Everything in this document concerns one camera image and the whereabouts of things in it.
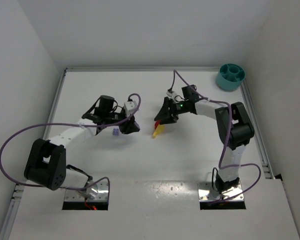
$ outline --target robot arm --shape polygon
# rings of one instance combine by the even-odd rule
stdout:
[[[96,127],[70,127],[61,134],[43,140],[34,141],[28,162],[24,170],[26,179],[31,180],[51,190],[58,188],[84,188],[92,177],[84,171],[66,164],[66,152],[82,144],[88,138],[99,134],[104,128],[97,127],[102,124],[115,124],[127,118],[135,111],[137,103],[128,100],[120,112],[115,112],[115,99],[102,95],[97,102],[81,117],[78,125]],[[121,123],[119,129],[122,134],[139,132],[139,125],[132,116]]]
[[[164,98],[163,106],[154,120],[160,121],[160,124],[164,125],[176,123],[179,119],[179,114],[184,113],[209,117],[216,120],[220,140],[225,144],[229,122],[228,107],[201,99],[189,86],[183,87],[182,93],[184,100],[176,101],[177,94],[168,91],[168,97]],[[237,122],[232,125],[230,138],[222,160],[222,166],[237,166],[220,168],[218,170],[215,186],[219,193],[238,185],[241,157],[246,145],[255,134],[255,130],[243,103],[233,103],[231,110],[232,120]]]

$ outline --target red object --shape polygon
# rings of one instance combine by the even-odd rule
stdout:
[[[161,120],[158,120],[158,121],[156,121],[156,122],[154,123],[154,129],[157,129],[158,125],[160,124],[160,121],[161,121]]]
[[[88,209],[90,209],[90,210],[97,210],[97,208],[96,208],[95,206],[89,206],[89,205],[87,204],[87,200],[84,200],[84,205],[85,205]]]

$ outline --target small purple cube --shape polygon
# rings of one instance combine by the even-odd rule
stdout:
[[[119,136],[119,133],[120,133],[119,128],[114,128],[112,131],[113,136]]]

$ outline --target teal container with compartments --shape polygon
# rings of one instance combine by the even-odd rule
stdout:
[[[240,87],[245,78],[246,73],[242,67],[229,63],[220,68],[216,77],[216,84],[223,90],[234,91]]]

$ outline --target black bracket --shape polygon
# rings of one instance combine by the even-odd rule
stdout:
[[[234,150],[241,145],[247,145],[250,139],[254,137],[255,129],[242,102],[231,104],[231,111],[232,120],[238,120],[237,123],[232,125],[228,143],[228,147]],[[228,107],[216,109],[215,117],[220,140],[222,143],[225,143],[229,123]]]
[[[49,162],[44,161],[44,158],[49,157]],[[24,177],[53,191],[57,190],[66,178],[64,146],[56,146],[40,138],[34,141],[24,170]]]
[[[155,121],[160,121],[160,124],[175,124],[177,120],[179,119],[178,115],[173,114],[171,112],[171,109],[173,107],[174,101],[170,99],[169,97],[165,97],[163,100],[163,105],[158,112],[158,114],[155,116]]]
[[[240,178],[237,177],[235,180],[224,182],[219,174],[215,176],[215,187],[218,190],[218,193],[221,194],[223,191],[230,189],[231,187],[238,186]]]

